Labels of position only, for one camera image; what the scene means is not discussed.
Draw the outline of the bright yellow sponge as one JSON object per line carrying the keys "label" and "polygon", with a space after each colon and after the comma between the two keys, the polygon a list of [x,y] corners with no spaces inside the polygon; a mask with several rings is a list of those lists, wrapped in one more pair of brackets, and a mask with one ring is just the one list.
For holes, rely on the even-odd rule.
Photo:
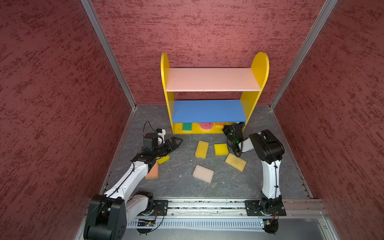
{"label": "bright yellow sponge", "polygon": [[214,150],[216,156],[226,156],[229,154],[227,144],[214,144]]}
{"label": "bright yellow sponge", "polygon": [[157,159],[157,163],[158,163],[159,165],[161,165],[161,164],[167,162],[169,159],[170,159],[170,156],[165,156],[165,157],[162,157],[162,158],[158,158],[158,159]]}

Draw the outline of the green yellow sponge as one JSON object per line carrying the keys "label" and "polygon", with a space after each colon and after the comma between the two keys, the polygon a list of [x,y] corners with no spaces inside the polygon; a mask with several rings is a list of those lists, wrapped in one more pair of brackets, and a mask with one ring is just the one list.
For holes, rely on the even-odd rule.
{"label": "green yellow sponge", "polygon": [[183,123],[182,131],[183,132],[191,132],[193,130],[192,123]]}

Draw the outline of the smiley face sponge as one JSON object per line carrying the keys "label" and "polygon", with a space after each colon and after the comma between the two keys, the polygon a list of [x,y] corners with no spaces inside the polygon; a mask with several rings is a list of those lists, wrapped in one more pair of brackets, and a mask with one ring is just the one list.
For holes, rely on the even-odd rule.
{"label": "smiley face sponge", "polygon": [[199,128],[204,132],[209,132],[213,129],[214,123],[198,123]]}

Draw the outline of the dark yellow sponge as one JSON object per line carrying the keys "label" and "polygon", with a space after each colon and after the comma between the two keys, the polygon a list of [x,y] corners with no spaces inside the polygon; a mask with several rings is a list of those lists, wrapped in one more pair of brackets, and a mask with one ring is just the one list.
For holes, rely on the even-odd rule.
{"label": "dark yellow sponge", "polygon": [[199,141],[195,152],[195,157],[199,159],[205,159],[207,157],[208,148],[208,142]]}

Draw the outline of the salmon pink sponge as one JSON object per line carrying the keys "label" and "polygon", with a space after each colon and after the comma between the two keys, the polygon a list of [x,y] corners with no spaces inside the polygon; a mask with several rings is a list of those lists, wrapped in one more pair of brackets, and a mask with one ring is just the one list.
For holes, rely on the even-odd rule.
{"label": "salmon pink sponge", "polygon": [[159,177],[159,164],[155,163],[154,166],[151,168],[149,173],[146,175],[145,179],[157,179]]}

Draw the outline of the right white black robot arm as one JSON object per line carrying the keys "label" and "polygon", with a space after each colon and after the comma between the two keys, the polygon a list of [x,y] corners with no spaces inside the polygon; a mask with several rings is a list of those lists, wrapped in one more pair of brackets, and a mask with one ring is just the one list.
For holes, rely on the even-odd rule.
{"label": "right white black robot arm", "polygon": [[233,151],[228,159],[233,167],[239,163],[238,170],[243,170],[245,165],[240,159],[241,155],[252,150],[256,152],[263,167],[262,197],[257,210],[264,216],[270,216],[283,209],[279,172],[285,148],[270,130],[250,134],[249,138],[244,139],[244,126],[245,124],[240,122],[223,127],[227,145]]}

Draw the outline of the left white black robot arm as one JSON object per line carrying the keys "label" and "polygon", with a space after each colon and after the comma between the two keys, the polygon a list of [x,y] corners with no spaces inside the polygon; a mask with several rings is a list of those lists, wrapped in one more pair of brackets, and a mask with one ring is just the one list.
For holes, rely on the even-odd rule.
{"label": "left white black robot arm", "polygon": [[183,139],[164,139],[159,132],[147,133],[142,151],[132,159],[130,168],[106,193],[95,195],[89,205],[83,237],[85,240],[120,240],[127,224],[140,213],[151,213],[154,197],[134,190],[155,166],[157,159],[180,147]]}

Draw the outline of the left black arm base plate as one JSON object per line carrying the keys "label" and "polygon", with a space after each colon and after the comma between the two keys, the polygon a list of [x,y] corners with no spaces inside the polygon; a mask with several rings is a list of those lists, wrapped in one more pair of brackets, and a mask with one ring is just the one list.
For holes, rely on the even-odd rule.
{"label": "left black arm base plate", "polygon": [[145,211],[146,216],[166,216],[168,213],[168,200],[150,200],[148,209]]}

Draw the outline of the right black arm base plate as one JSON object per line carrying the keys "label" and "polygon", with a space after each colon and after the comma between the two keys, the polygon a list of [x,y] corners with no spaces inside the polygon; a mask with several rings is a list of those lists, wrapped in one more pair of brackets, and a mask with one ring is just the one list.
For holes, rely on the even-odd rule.
{"label": "right black arm base plate", "polygon": [[247,200],[245,209],[249,217],[285,217],[287,215],[283,202],[280,200]]}

